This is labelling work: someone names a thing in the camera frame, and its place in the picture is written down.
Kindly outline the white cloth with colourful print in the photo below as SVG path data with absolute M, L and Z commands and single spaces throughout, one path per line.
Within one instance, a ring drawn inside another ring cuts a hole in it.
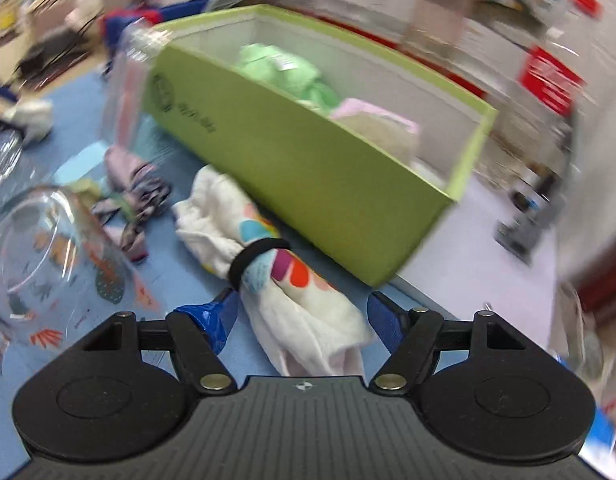
M 295 255 L 235 180 L 205 166 L 172 210 L 177 236 L 238 292 L 281 375 L 362 375 L 361 350 L 374 338 L 366 317 Z

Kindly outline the clear zip bag pack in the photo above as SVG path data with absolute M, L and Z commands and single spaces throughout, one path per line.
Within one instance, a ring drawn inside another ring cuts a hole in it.
M 100 129 L 101 138 L 109 144 L 131 150 L 136 142 L 146 81 L 163 39 L 145 18 L 122 29 L 110 61 Z

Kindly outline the green fluffy towel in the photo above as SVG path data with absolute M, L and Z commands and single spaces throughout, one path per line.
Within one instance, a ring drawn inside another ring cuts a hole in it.
M 246 44 L 238 54 L 236 68 L 244 76 L 286 93 L 315 112 L 329 115 L 342 102 L 323 80 L 317 66 L 272 44 Z

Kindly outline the white knotted towel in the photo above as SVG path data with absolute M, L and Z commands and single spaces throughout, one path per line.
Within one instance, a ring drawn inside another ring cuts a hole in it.
M 20 133 L 23 146 L 43 141 L 53 129 L 53 105 L 47 100 L 17 102 L 1 115 Z

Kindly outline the pink tissue pack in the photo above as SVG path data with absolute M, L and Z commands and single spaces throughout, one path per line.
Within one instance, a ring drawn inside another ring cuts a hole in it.
M 358 99 L 346 99 L 330 114 L 350 129 L 410 166 L 419 151 L 420 126 L 412 120 Z

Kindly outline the white base board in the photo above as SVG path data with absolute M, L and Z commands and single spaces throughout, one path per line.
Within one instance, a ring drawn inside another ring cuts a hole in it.
M 390 284 L 460 320 L 470 320 L 488 304 L 546 348 L 558 284 L 555 230 L 543 234 L 526 264 L 494 239 L 498 224 L 513 216 L 508 200 L 472 177 L 462 200 L 447 210 Z

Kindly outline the cartoon printed glass mug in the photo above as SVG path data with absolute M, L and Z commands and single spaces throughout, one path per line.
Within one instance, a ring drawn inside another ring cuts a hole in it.
M 9 348 L 38 370 L 120 311 L 166 314 L 74 193 L 35 186 L 0 208 L 0 375 Z

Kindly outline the green cardboard box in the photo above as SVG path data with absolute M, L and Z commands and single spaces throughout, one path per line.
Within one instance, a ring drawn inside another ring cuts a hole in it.
M 148 114 L 370 286 L 388 282 L 461 199 L 497 115 L 408 56 L 276 6 L 198 14 L 160 30 L 166 44 L 146 82 Z M 446 186 L 242 74 L 238 55 L 256 41 L 306 58 L 342 98 L 415 122 L 420 155 Z

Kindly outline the textured clear glass mug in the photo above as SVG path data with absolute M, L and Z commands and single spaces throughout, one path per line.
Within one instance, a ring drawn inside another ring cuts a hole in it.
M 18 131 L 0 130 L 0 185 L 15 170 L 22 151 L 22 136 Z

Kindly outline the Coca-Cola plastic bottle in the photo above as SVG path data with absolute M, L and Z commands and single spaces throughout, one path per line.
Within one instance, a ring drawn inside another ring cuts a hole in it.
M 528 49 L 494 132 L 497 154 L 522 162 L 535 158 L 551 130 L 573 110 L 586 84 L 601 14 L 599 0 L 565 0 L 552 25 Z

